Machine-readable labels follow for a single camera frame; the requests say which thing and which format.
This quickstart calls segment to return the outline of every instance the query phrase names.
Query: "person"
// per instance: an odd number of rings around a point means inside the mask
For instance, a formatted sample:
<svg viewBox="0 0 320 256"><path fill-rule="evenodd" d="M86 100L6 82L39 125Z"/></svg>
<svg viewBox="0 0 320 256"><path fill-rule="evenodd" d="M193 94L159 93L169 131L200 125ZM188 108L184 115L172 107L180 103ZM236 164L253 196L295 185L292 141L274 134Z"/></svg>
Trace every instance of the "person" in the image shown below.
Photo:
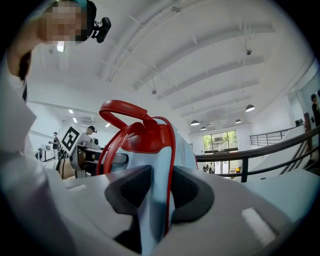
<svg viewBox="0 0 320 256"><path fill-rule="evenodd" d="M317 96L315 94L312 94L311 100L313 102L312 111L313 111L315 126L320 126L320 112L319 112L319 105L317 103Z"/></svg>
<svg viewBox="0 0 320 256"><path fill-rule="evenodd" d="M86 135L91 135L91 134L93 134L93 133L97 133L97 130L96 130L96 128L94 128L94 127L91 125L91 126L89 126L89 127L86 129L85 134L86 134Z"/></svg>
<svg viewBox="0 0 320 256"><path fill-rule="evenodd" d="M59 139L58 139L58 133L55 131L53 133L54 139L51 141L51 144L53 144L53 154L54 154L54 159L58 160L58 149L59 149Z"/></svg>
<svg viewBox="0 0 320 256"><path fill-rule="evenodd" d="M14 91L20 99L27 102L27 76L32 51L36 46L57 41L83 42L93 31L97 13L93 2L89 0L49 0L47 2L49 6L45 6L46 9L40 16L32 17L22 26L4 55L1 86L5 87L5 94L8 97ZM36 117L27 107L23 111L32 121L35 120ZM34 159L29 135L23 131L23 136L22 145L17 143L11 151L21 152L25 157Z"/></svg>
<svg viewBox="0 0 320 256"><path fill-rule="evenodd" d="M213 166L213 164L212 164L212 162L210 163L210 165L209 165L209 173L212 173L212 174L214 174L215 173L215 167Z"/></svg>

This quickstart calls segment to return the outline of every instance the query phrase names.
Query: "black metal railing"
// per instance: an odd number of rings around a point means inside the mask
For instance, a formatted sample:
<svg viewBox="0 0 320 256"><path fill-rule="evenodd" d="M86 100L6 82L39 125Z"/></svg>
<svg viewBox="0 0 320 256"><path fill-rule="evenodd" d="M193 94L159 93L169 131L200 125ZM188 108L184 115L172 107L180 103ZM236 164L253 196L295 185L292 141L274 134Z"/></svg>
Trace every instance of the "black metal railing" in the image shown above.
<svg viewBox="0 0 320 256"><path fill-rule="evenodd" d="M319 144L316 148L304 153L306 146L305 142L314 137L315 135L320 134L320 126L304 133L299 136L296 136L294 138L266 146L266 147L261 147L258 149L251 149L251 150L246 150L246 151L240 151L240 152L233 152L233 153L220 153L220 154L205 154L205 155L196 155L196 160L197 162L220 162L220 161L233 161L233 160L242 160L242 167L241 167L241 172L240 173L229 173L229 174L216 174L218 176L222 177L241 177L241 182L247 182L248 175L255 175L255 174L261 174L265 172L269 172L275 169L279 169L288 165L300 161L302 161L303 158L309 156L315 151L319 151L320 153L320 147ZM261 157L264 155L269 155L275 152L279 152L288 148L291 148L295 145L301 144L299 147L298 152L294 155L293 159L275 166L271 166L268 168L260 169L260 170L255 170L255 171L250 171L248 172L248 164L249 164L249 159L250 158L256 158L256 157Z"/></svg>
<svg viewBox="0 0 320 256"><path fill-rule="evenodd" d="M294 128L296 127L262 134L250 135L251 145L265 147L279 143L287 134L287 131L292 130Z"/></svg>

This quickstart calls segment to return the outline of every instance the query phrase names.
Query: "white shirt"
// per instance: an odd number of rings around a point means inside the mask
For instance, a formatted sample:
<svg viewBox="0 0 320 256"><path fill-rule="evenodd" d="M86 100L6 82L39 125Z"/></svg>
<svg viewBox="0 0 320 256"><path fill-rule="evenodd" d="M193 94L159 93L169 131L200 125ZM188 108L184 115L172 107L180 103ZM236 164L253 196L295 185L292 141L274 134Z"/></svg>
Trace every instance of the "white shirt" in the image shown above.
<svg viewBox="0 0 320 256"><path fill-rule="evenodd" d="M7 54L3 56L0 76L0 120L2 134L0 149L21 152L25 157L36 159L29 138L29 130L36 116L23 100L25 83L12 75L8 68Z"/></svg>

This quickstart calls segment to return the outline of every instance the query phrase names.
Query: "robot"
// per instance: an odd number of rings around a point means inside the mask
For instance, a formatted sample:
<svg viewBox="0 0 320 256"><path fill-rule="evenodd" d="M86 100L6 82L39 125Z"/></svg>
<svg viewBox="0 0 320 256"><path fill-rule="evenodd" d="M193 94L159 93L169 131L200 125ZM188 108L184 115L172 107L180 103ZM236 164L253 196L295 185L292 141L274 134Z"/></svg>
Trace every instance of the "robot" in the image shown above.
<svg viewBox="0 0 320 256"><path fill-rule="evenodd" d="M112 113L142 122L126 125ZM303 214L286 214L270 193L268 198L250 185L197 171L191 147L163 117L151 118L119 100L105 102L100 115L120 128L104 150L74 126L61 140L72 166L87 177L61 180L37 161L2 153L3 195L27 232L54 254L265 255L308 212L304 206ZM86 159L97 155L83 165L79 152L88 154ZM292 201L297 181L315 196L320 184L315 177L307 171L281 175L282 181L275 177L273 191L286 186L291 192L274 198Z"/></svg>

